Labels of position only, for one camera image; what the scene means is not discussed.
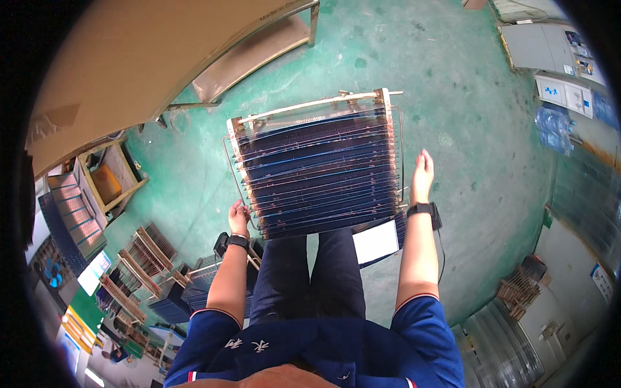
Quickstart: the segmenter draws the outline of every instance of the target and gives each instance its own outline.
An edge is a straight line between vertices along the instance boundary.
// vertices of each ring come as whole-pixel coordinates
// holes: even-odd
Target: cable
[[[444,253],[444,245],[442,244],[442,236],[440,235],[440,229],[438,229],[438,240],[440,240],[440,249],[442,249],[442,270],[440,271],[440,277],[438,278],[438,285],[442,280],[442,274],[444,273],[444,265],[446,264],[446,254]]]

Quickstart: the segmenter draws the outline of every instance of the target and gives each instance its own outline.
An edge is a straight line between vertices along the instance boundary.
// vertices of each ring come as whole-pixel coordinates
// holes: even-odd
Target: blue fan
[[[50,281],[50,286],[54,288],[63,283],[63,277],[60,276],[60,264],[52,264],[51,258],[47,258],[45,261],[45,269],[43,270],[43,274]]]

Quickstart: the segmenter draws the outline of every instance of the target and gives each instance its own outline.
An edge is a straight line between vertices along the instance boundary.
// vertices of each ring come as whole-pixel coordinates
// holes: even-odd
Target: dark blue jeans
[[[252,297],[250,324],[319,316],[365,317],[351,229],[319,234],[309,279],[306,236],[269,240]]]

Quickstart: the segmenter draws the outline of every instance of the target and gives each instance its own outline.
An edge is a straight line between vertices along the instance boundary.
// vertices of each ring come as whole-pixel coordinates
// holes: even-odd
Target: hand
[[[229,209],[229,226],[231,227],[231,234],[245,236],[247,239],[250,239],[250,232],[248,231],[250,210],[248,209],[248,206],[241,206],[241,204],[242,200],[238,199]]]
[[[426,149],[416,157],[416,170],[412,177],[412,189],[410,190],[410,205],[428,204],[429,189],[433,182],[433,159]]]

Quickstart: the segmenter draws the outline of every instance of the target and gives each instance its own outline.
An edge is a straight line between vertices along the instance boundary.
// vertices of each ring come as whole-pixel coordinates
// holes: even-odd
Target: white cabinet
[[[540,100],[564,106],[593,118],[593,97],[588,86],[546,72],[535,74],[535,81]]]

